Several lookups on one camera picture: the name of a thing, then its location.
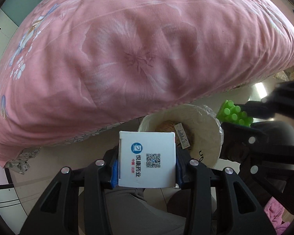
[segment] white medicine box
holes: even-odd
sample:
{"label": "white medicine box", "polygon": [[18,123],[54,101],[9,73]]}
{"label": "white medicine box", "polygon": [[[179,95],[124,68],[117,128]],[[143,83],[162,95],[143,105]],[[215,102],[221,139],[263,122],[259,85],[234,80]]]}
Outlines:
{"label": "white medicine box", "polygon": [[175,133],[120,131],[118,185],[175,186]]}

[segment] brown round object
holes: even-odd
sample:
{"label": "brown round object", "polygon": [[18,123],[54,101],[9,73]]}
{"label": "brown round object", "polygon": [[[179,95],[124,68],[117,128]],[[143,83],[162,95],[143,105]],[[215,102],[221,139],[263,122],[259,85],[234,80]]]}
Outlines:
{"label": "brown round object", "polygon": [[[174,122],[174,121],[164,121],[161,124],[159,124],[156,127],[156,132],[174,132],[175,133],[175,143],[178,145],[180,144],[180,139],[179,136],[176,133],[176,130],[174,128],[175,125],[179,124],[180,122]],[[182,123],[182,126],[184,128],[184,131],[186,133],[188,142],[190,144],[189,149],[192,149],[193,147],[193,142],[194,142],[194,135],[191,133],[191,130],[189,129],[189,127],[185,124]]]}

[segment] pink towel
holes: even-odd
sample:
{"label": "pink towel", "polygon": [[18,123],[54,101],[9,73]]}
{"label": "pink towel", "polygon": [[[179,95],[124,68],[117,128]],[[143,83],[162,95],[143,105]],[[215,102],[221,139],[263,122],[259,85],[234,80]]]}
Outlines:
{"label": "pink towel", "polygon": [[272,223],[277,235],[281,235],[286,228],[290,225],[290,222],[282,223],[282,214],[284,207],[275,199],[271,198],[266,204],[264,211]]}

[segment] silver bolt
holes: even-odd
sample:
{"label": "silver bolt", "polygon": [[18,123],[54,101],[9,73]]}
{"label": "silver bolt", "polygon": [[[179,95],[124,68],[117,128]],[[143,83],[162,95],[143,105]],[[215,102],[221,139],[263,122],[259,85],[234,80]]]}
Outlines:
{"label": "silver bolt", "polygon": [[105,164],[105,161],[102,160],[102,159],[99,159],[99,160],[97,160],[97,161],[95,162],[95,164],[96,164],[97,166],[103,166],[103,165]]}
{"label": "silver bolt", "polygon": [[225,168],[225,173],[227,173],[227,174],[233,174],[233,172],[234,172],[234,170],[232,169],[232,168],[230,168],[230,167],[227,167],[227,168]]}
{"label": "silver bolt", "polygon": [[69,168],[69,167],[63,167],[63,168],[61,169],[61,173],[62,173],[62,174],[67,174],[67,173],[69,173],[69,171],[70,171],[70,168]]}
{"label": "silver bolt", "polygon": [[192,166],[197,166],[199,164],[199,161],[197,161],[196,159],[192,159],[189,161],[189,164]]}
{"label": "silver bolt", "polygon": [[253,167],[250,168],[251,174],[256,174],[258,172],[258,166],[254,165]]}
{"label": "silver bolt", "polygon": [[249,144],[254,144],[255,141],[256,141],[256,138],[255,138],[254,136],[252,136],[252,137],[250,137],[250,138],[248,139],[248,143],[249,143]]}

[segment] green toy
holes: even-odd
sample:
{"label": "green toy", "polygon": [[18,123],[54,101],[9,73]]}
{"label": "green toy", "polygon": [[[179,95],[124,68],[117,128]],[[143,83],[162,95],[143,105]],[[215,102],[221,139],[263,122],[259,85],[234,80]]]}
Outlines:
{"label": "green toy", "polygon": [[229,122],[250,127],[254,119],[249,117],[240,106],[235,106],[231,100],[226,100],[220,107],[216,118],[220,122]]}

